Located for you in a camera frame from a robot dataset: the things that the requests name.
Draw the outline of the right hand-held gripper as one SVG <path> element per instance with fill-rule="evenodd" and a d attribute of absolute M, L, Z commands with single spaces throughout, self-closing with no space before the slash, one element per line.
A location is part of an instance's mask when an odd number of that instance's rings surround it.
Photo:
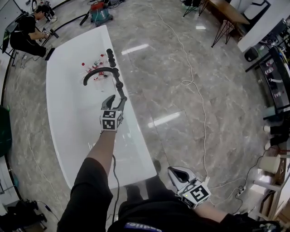
<path fill-rule="evenodd" d="M 168 167 L 168 175 L 177 189 L 177 196 L 190 209 L 195 209 L 206 202 L 211 193 L 205 182 L 201 182 L 193 171 L 182 166 Z"/>

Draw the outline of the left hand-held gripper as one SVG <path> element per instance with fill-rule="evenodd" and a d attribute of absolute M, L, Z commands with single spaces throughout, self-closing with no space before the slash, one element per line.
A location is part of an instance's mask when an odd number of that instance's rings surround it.
<path fill-rule="evenodd" d="M 109 96 L 101 105 L 100 124 L 102 131 L 117 131 L 123 121 L 127 97 L 122 98 L 119 105 L 111 109 L 115 97 L 115 94 Z"/>

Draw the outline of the person's right forearm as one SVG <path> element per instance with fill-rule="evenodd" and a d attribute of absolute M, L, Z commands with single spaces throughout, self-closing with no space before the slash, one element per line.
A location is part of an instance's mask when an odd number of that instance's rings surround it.
<path fill-rule="evenodd" d="M 193 209 L 198 216 L 220 223 L 227 213 L 215 208 L 210 202 L 205 202 Z"/>

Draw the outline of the person's left forearm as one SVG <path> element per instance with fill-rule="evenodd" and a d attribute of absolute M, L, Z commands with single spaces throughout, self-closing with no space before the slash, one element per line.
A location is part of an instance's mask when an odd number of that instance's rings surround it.
<path fill-rule="evenodd" d="M 111 169 L 116 131 L 103 131 L 87 157 L 98 161 L 105 172 L 109 174 Z"/>

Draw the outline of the white bathtub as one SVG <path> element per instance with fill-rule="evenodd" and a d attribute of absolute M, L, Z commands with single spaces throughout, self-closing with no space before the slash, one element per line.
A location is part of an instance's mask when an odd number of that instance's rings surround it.
<path fill-rule="evenodd" d="M 117 95 L 116 82 L 108 75 L 108 92 L 92 83 L 78 84 L 78 62 L 94 62 L 112 48 L 105 25 L 85 32 L 55 49 L 47 63 L 46 98 L 48 119 L 55 152 L 68 187 L 101 133 L 102 102 Z M 108 177 L 111 189 L 149 179 L 156 175 L 130 100 L 115 140 L 116 163 Z"/>

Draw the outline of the person's black trousers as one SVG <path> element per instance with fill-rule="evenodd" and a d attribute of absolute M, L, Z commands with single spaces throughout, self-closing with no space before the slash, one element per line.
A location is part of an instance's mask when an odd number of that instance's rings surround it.
<path fill-rule="evenodd" d="M 175 193 L 172 190 L 167 189 L 159 177 L 161 171 L 160 162 L 158 160 L 154 160 L 153 164 L 157 175 L 145 180 L 148 200 L 169 201 L 172 199 L 176 199 Z M 142 198 L 140 194 L 140 189 L 137 185 L 127 185 L 125 186 L 125 189 L 127 194 L 127 200 L 125 201 L 126 204 L 137 204 L 145 201 Z"/>

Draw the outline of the pile of small red-capped bottles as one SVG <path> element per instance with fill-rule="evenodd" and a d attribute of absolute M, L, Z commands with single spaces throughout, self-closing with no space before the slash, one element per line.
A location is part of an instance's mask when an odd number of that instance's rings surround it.
<path fill-rule="evenodd" d="M 103 68 L 108 64 L 107 61 L 108 55 L 107 53 L 103 52 L 99 55 L 99 57 L 92 63 L 85 63 L 85 62 L 78 62 L 77 67 L 79 69 L 78 74 L 78 84 L 83 86 L 83 80 L 85 76 L 92 71 Z M 101 71 L 96 74 L 93 74 L 90 79 L 88 80 L 88 84 L 92 83 L 96 90 L 101 92 L 108 92 L 109 87 L 108 85 L 108 72 Z"/>

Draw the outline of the cream plastic jug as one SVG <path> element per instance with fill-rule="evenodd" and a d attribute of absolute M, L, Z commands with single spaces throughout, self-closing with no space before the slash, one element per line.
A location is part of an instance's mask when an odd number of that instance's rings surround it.
<path fill-rule="evenodd" d="M 276 174 L 280 165 L 280 155 L 264 156 L 261 158 L 259 168 L 263 171 Z"/>

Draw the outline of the person's black shirt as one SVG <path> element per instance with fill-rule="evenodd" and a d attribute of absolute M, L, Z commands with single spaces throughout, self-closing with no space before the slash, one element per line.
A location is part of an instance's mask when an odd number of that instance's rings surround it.
<path fill-rule="evenodd" d="M 101 164 L 84 160 L 57 232 L 280 232 L 277 222 L 227 214 L 220 222 L 197 215 L 180 200 L 123 203 L 118 220 L 106 227 L 112 193 Z"/>

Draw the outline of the red and green vacuum cleaner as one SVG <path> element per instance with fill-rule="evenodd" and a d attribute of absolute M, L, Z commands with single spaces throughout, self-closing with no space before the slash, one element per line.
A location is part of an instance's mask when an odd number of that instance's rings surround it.
<path fill-rule="evenodd" d="M 106 23 L 109 20 L 113 20 L 113 15 L 108 11 L 108 4 L 104 1 L 96 1 L 90 6 L 91 22 L 96 27 Z"/>

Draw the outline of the black shelf rack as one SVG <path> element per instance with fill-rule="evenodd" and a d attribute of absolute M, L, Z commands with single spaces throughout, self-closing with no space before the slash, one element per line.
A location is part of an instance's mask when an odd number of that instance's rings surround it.
<path fill-rule="evenodd" d="M 259 57 L 245 72 L 254 70 L 264 88 L 264 120 L 275 121 L 290 112 L 290 18 L 282 19 L 258 44 Z"/>

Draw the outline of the black round bin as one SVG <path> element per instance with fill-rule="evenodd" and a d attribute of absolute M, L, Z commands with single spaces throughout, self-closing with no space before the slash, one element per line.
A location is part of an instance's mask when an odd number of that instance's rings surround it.
<path fill-rule="evenodd" d="M 252 62 L 253 60 L 257 59 L 259 57 L 259 53 L 256 50 L 255 47 L 250 47 L 245 53 L 244 58 L 248 62 Z"/>

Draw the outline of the black floor equipment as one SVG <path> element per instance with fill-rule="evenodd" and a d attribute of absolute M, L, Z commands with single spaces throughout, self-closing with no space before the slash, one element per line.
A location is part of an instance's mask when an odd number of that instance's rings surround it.
<path fill-rule="evenodd" d="M 39 210 L 36 201 L 20 200 L 14 206 L 8 208 L 8 224 L 11 231 L 19 228 L 24 229 L 35 223 L 47 222 L 47 218 L 43 213 L 37 214 L 35 210 Z"/>

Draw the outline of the wooden table with black legs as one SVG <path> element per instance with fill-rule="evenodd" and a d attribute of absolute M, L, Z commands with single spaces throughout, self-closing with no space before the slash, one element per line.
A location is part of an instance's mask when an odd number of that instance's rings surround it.
<path fill-rule="evenodd" d="M 235 28 L 239 24 L 246 25 L 250 24 L 250 22 L 226 0 L 184 0 L 184 3 L 188 3 L 189 5 L 185 5 L 187 8 L 183 14 L 183 17 L 190 14 L 192 11 L 195 11 L 196 9 L 198 9 L 198 15 L 200 16 L 204 12 L 206 7 L 209 5 L 214 9 L 216 9 L 218 13 L 222 14 L 222 16 L 224 17 L 223 21 L 224 20 L 230 21 Z M 229 31 L 224 32 L 222 31 L 222 23 L 219 26 L 219 29 L 211 45 L 211 48 L 213 48 L 216 45 L 216 43 L 221 39 L 222 36 L 224 35 L 226 36 L 225 44 L 228 43 L 231 37 Z"/>

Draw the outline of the white panel with black frame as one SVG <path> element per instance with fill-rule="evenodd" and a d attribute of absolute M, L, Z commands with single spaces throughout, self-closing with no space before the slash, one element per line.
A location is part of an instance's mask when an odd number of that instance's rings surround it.
<path fill-rule="evenodd" d="M 249 22 L 258 21 L 270 6 L 271 3 L 268 0 L 252 0 L 243 15 Z"/>

